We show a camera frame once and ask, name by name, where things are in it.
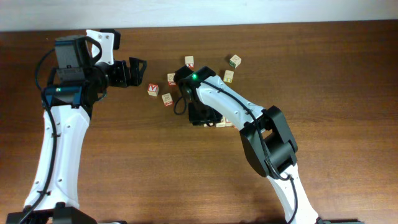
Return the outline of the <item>red letter A block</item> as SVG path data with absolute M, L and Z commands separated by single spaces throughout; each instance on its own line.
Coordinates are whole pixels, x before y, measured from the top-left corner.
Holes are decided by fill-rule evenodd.
M 159 86 L 156 84 L 150 83 L 147 89 L 147 92 L 150 96 L 158 96 L 159 94 Z

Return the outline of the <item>green side picture block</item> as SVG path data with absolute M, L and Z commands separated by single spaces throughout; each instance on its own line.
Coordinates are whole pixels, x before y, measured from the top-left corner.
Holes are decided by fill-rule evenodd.
M 233 68 L 237 68 L 240 64 L 241 64 L 242 59 L 238 56 L 238 55 L 233 55 L 230 60 L 229 60 L 229 64 L 233 67 Z

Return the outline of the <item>yellow bottom number block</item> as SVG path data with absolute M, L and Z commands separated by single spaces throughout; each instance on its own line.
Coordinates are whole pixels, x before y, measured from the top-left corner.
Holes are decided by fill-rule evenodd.
M 223 77 L 223 81 L 225 83 L 232 83 L 233 82 L 233 76 L 234 76 L 234 72 L 231 70 L 226 70 L 224 72 L 224 77 Z

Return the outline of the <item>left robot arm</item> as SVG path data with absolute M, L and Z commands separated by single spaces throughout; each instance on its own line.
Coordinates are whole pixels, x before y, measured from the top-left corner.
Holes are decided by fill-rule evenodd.
M 26 211 L 50 210 L 57 203 L 79 207 L 78 171 L 81 149 L 94 104 L 108 87 L 142 83 L 147 63 L 138 58 L 115 60 L 121 35 L 112 29 L 88 30 L 55 40 L 50 50 L 57 65 L 40 88 L 44 108 L 44 139 Z

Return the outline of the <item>butterfly picture block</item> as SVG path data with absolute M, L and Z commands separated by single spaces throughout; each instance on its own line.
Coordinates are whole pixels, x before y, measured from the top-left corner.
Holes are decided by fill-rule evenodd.
M 166 93 L 162 95 L 162 100 L 164 102 L 164 106 L 173 105 L 174 101 L 172 99 L 172 95 L 170 93 Z

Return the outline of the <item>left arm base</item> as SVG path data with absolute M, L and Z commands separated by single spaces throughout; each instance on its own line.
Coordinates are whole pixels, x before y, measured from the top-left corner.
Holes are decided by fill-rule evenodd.
M 46 224 L 97 224 L 97 221 L 75 207 L 66 207 L 63 202 L 56 204 L 53 209 L 34 210 L 24 223 Z

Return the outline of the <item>snail picture block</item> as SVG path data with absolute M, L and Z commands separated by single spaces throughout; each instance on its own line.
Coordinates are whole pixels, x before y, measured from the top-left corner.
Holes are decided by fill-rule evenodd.
M 168 73 L 167 74 L 167 81 L 168 81 L 168 85 L 169 86 L 176 85 L 176 83 L 174 82 L 174 76 L 175 76 L 174 73 Z

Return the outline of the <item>red letter I block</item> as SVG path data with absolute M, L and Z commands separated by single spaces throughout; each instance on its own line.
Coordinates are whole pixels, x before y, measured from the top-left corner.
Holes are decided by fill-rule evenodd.
M 226 119 L 226 126 L 232 126 L 232 125 L 233 125 L 232 122 L 230 120 Z

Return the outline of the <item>top red X block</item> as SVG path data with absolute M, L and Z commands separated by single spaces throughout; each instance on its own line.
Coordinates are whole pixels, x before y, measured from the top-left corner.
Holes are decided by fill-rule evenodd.
M 195 63 L 194 63 L 194 57 L 192 55 L 185 56 L 185 65 L 188 68 L 194 68 Z

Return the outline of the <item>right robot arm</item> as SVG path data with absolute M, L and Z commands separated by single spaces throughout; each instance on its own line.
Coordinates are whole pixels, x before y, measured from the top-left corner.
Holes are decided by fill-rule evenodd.
M 183 66 L 175 72 L 174 82 L 204 123 L 216 124 L 219 113 L 238 129 L 246 160 L 270 181 L 287 223 L 320 223 L 299 177 L 298 145 L 278 107 L 265 109 L 248 101 L 208 67 L 193 71 Z

